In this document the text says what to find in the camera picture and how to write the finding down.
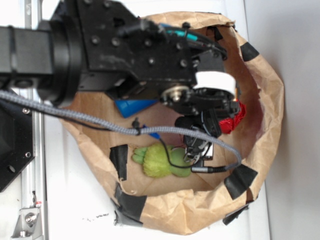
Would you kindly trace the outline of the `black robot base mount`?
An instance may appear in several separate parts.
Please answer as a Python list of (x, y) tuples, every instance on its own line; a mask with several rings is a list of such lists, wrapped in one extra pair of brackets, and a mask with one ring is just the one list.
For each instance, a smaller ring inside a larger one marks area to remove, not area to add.
[(0, 191), (34, 159), (32, 112), (0, 101)]

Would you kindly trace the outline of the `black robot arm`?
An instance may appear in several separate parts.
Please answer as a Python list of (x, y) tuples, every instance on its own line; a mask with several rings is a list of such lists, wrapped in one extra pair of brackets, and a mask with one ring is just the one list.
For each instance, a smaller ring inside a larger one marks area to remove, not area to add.
[(112, 0), (63, 0), (37, 29), (0, 29), (0, 87), (33, 88), (53, 105), (77, 92), (158, 100), (179, 114), (240, 110), (226, 50), (187, 28), (135, 17)]

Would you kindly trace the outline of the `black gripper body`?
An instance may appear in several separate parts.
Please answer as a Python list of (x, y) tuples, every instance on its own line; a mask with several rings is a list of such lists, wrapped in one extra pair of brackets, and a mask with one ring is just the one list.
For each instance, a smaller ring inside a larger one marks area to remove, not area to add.
[(104, 92), (113, 100), (159, 100), (185, 116), (214, 109), (220, 118), (239, 112), (224, 90), (196, 89), (197, 72), (223, 72), (226, 50), (186, 28), (135, 17), (111, 0), (76, 3), (86, 66), (79, 90)]

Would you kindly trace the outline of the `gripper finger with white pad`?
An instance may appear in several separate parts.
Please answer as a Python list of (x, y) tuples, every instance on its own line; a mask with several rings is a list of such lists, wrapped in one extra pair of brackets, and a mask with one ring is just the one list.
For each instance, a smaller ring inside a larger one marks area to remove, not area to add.
[(196, 89), (216, 89), (230, 93), (236, 96), (236, 80), (226, 72), (220, 71), (198, 71), (195, 74)]

